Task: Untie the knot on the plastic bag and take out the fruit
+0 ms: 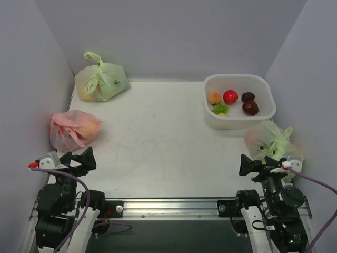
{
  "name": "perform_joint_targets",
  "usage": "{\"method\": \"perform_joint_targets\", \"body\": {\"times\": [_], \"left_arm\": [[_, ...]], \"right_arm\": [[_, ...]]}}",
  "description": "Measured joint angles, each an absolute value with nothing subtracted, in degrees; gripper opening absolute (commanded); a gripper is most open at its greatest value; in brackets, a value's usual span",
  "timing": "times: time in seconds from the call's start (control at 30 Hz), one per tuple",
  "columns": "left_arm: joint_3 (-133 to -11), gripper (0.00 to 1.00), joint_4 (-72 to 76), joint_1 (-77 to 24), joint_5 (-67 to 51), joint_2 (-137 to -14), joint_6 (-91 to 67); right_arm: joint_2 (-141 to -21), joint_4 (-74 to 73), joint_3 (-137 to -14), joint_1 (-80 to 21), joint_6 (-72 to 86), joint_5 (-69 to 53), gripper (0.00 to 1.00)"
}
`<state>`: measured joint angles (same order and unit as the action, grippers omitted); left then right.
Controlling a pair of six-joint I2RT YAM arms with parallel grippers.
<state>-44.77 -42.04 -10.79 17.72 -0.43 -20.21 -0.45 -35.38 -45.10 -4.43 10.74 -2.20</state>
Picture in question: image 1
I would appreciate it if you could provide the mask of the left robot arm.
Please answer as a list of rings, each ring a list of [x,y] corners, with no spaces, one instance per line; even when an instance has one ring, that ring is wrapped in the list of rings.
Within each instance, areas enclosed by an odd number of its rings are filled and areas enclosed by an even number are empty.
[[[105,194],[90,190],[80,180],[96,169],[92,147],[61,157],[52,151],[31,163],[29,169],[55,177],[55,182],[43,186],[37,195],[39,252],[85,252],[96,219],[106,212]]]

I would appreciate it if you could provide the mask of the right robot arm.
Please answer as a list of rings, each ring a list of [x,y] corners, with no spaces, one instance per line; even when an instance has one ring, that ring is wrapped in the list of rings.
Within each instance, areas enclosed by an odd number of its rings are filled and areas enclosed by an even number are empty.
[[[264,195],[240,190],[233,203],[234,211],[244,218],[253,252],[305,252],[308,237],[298,212],[305,197],[297,187],[282,182],[297,164],[285,158],[259,161],[241,155],[239,175],[256,173],[251,180],[261,184]]]

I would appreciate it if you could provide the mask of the light green fruit bag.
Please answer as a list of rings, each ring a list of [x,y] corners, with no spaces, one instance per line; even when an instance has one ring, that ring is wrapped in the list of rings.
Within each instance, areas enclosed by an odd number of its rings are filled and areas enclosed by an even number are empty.
[[[250,159],[265,164],[264,157],[269,156],[275,160],[287,156],[298,156],[304,161],[302,152],[291,143],[290,136],[293,129],[282,129],[273,121],[263,121],[260,124],[247,129],[244,141],[250,154]]]

